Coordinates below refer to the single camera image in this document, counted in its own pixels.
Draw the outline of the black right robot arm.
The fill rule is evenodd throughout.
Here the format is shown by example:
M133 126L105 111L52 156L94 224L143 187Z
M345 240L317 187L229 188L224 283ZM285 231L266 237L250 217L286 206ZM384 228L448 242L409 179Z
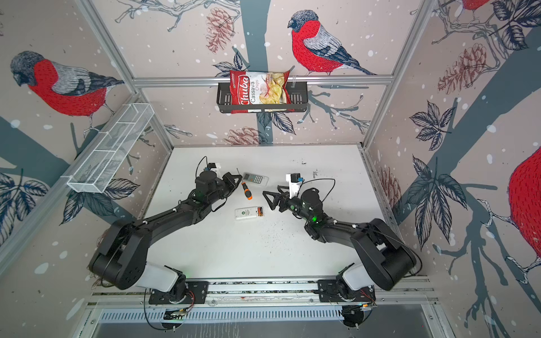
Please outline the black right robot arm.
M323 211L319 191L311 188L300 197L291 197L288 188L264 191L271 210L290 211L305 221L304 229L311 239L351 247L359 263L342 269L337 275L340 293L356 292L378 286L390 291L417 265L414 252L380 218L367 223L348 223L330 217Z

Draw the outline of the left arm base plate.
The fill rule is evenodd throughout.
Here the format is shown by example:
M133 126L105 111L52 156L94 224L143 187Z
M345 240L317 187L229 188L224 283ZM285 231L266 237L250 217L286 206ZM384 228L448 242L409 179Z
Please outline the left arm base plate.
M207 281L184 281L176 284L169 292L152 290L149 296L150 305L197 305L204 304L209 290Z

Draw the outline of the orange black screwdriver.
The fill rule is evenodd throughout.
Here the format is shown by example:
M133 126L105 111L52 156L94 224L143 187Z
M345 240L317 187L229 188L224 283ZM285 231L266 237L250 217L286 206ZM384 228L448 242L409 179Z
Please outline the orange black screwdriver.
M252 200L253 196L252 196L252 192L251 190L248 188L246 182L244 181L243 178L241 178L241 185L242 185L242 188L243 188L243 191L244 191L244 195L245 197L247 198L247 200Z

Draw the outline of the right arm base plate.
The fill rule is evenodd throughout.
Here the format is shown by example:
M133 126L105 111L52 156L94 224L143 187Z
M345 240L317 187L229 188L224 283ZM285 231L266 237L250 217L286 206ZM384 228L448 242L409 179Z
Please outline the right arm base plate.
M314 291L314 294L318 296L322 303L374 303L376 300L375 290L372 286L355 291L339 280L318 280L317 289Z

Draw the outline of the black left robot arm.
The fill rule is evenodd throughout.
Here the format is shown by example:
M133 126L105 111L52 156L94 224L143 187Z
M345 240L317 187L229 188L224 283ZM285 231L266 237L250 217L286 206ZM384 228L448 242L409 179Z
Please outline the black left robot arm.
M195 188L172 209L131 223L116 221L91 258L91 273L120 290L135 286L147 268L149 248L172 233L206 218L217 201L226 201L239 187L241 175L212 170L199 174Z

